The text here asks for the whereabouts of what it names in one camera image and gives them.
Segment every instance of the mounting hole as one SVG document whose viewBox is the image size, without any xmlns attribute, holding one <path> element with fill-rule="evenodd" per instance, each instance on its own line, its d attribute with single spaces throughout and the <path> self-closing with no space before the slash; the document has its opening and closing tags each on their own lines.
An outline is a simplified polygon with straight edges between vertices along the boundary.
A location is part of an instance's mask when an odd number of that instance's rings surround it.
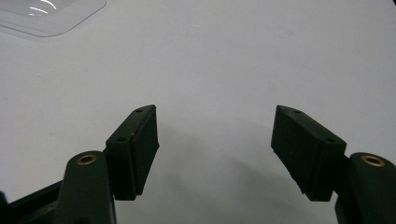
<svg viewBox="0 0 396 224">
<path fill-rule="evenodd" d="M 92 154 L 84 155 L 77 160 L 78 165 L 88 165 L 96 161 L 97 157 Z"/>
<path fill-rule="evenodd" d="M 373 165 L 373 166 L 377 166 L 377 167 L 382 167 L 382 166 L 386 165 L 383 160 L 381 160 L 375 156 L 365 155 L 365 156 L 362 156 L 361 159 L 363 161 L 365 161 L 366 163 Z"/>
<path fill-rule="evenodd" d="M 117 141 L 119 141 L 119 142 L 125 142 L 125 140 L 126 140 L 126 138 L 124 138 L 124 137 L 117 138 Z"/>
<path fill-rule="evenodd" d="M 326 138 L 326 142 L 334 143 L 335 141 L 332 138 Z"/>
</svg>

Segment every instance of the white table surface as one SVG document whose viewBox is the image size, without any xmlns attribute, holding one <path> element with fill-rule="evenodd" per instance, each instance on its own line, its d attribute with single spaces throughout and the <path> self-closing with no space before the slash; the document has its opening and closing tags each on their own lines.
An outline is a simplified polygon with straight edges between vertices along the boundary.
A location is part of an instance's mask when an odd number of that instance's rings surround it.
<svg viewBox="0 0 396 224">
<path fill-rule="evenodd" d="M 155 104 L 160 149 L 119 223 L 336 223 L 270 147 L 276 105 L 396 162 L 391 0 L 121 1 L 50 38 L 0 33 L 0 190 L 13 202 Z"/>
</svg>

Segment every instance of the brass insert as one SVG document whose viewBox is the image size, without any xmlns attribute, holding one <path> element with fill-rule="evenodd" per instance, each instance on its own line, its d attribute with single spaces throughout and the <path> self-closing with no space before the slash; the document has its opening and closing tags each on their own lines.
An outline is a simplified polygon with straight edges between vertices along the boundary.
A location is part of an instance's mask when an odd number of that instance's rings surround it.
<svg viewBox="0 0 396 224">
<path fill-rule="evenodd" d="M 365 156 L 361 156 L 361 159 L 363 161 L 365 161 L 366 163 L 373 165 L 373 166 L 377 166 L 377 167 L 382 167 L 382 166 L 386 165 L 383 160 L 381 160 L 375 156 L 365 155 Z"/>
<path fill-rule="evenodd" d="M 78 165 L 88 165 L 96 161 L 96 156 L 92 154 L 84 155 L 77 160 Z"/>
</svg>

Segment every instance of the black mechanical arm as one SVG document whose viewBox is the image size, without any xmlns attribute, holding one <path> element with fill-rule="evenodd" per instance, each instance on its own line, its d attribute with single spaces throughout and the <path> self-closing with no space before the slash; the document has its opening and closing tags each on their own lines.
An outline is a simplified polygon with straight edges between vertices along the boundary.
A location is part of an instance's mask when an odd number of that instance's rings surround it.
<svg viewBox="0 0 396 224">
<path fill-rule="evenodd" d="M 338 194 L 340 224 L 396 223 L 396 168 L 369 153 L 344 155 L 347 143 L 300 110 L 279 105 L 271 147 L 310 201 Z"/>
<path fill-rule="evenodd" d="M 155 105 L 136 109 L 107 139 L 66 165 L 63 181 L 7 203 L 0 192 L 0 223 L 116 223 L 113 196 L 132 201 L 143 193 L 159 147 Z"/>
<path fill-rule="evenodd" d="M 106 141 L 67 163 L 64 180 L 7 203 L 0 192 L 0 223 L 116 223 L 113 197 L 143 193 L 159 147 L 156 108 L 136 109 Z M 344 155 L 347 143 L 300 110 L 276 108 L 271 147 L 310 201 L 335 191 L 340 224 L 396 223 L 396 167 L 369 153 Z"/>
</svg>

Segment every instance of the clear plastic container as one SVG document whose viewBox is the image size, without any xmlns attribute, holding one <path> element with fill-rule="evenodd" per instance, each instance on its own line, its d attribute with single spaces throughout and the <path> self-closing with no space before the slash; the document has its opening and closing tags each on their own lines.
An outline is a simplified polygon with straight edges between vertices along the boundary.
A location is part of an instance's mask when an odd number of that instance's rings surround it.
<svg viewBox="0 0 396 224">
<path fill-rule="evenodd" d="M 61 35 L 106 5 L 106 0 L 0 0 L 0 26 L 36 36 Z"/>
</svg>

